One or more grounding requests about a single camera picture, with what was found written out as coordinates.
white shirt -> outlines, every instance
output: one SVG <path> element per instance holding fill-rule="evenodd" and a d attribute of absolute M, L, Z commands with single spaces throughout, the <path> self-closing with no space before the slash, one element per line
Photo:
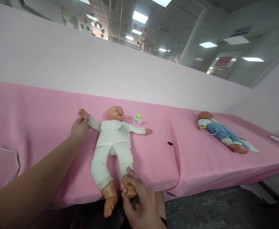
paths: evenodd
<path fill-rule="evenodd" d="M 145 128 L 137 128 L 119 120 L 107 120 L 98 123 L 94 117 L 91 116 L 88 125 L 94 130 L 100 131 L 96 146 L 128 142 L 131 147 L 130 131 L 134 134 L 146 134 Z"/>
<path fill-rule="evenodd" d="M 200 119 L 198 121 L 198 127 L 199 126 L 207 126 L 208 124 L 211 124 L 211 123 L 217 123 L 219 125 L 222 125 L 221 123 L 219 123 L 217 120 L 215 119 Z"/>

pink wall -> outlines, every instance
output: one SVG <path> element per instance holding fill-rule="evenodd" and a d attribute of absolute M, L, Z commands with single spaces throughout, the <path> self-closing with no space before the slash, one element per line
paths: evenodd
<path fill-rule="evenodd" d="M 1 4 L 0 81 L 219 113 L 253 93 Z"/>

pink table cover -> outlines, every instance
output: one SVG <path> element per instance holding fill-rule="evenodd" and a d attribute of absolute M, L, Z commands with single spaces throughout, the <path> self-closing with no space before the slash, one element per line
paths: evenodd
<path fill-rule="evenodd" d="M 214 114 L 214 119 L 259 150 L 243 155 L 232 152 L 216 137 L 199 130 L 198 119 L 191 110 L 179 111 L 172 116 L 179 142 L 180 179 L 174 188 L 167 190 L 168 193 L 177 197 L 194 195 L 210 189 L 252 184 L 279 173 L 279 143 L 269 138 L 270 132 L 234 115 Z"/>
<path fill-rule="evenodd" d="M 141 127 L 154 131 L 147 136 L 130 133 L 134 170 L 155 191 L 174 187 L 179 176 L 174 149 L 167 143 L 171 141 L 171 132 L 167 112 L 170 107 L 166 106 L 0 83 L 0 145 L 19 153 L 20 175 L 69 136 L 72 123 L 79 117 L 79 108 L 102 122 L 113 105 L 124 109 L 128 123 L 142 113 Z M 98 132 L 91 129 L 56 196 L 55 207 L 102 198 L 90 172 L 97 138 Z M 109 157 L 108 167 L 121 190 L 116 156 Z M 13 153 L 0 150 L 0 188 L 15 169 Z"/>

green bottle cap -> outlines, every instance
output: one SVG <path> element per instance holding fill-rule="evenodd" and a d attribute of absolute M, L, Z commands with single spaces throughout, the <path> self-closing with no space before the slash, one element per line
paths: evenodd
<path fill-rule="evenodd" d="M 142 114 L 137 114 L 136 119 L 142 119 Z"/>

blue pants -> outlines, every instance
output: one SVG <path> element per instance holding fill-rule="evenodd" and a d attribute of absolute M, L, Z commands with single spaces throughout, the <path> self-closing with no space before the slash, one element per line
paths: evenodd
<path fill-rule="evenodd" d="M 237 144 L 242 145 L 242 141 L 238 136 L 236 136 L 231 130 L 229 130 L 226 126 L 217 124 L 217 123 L 211 123 L 208 124 L 207 129 L 215 134 L 215 137 L 219 139 L 221 142 L 223 142 L 226 145 L 230 144 Z"/>

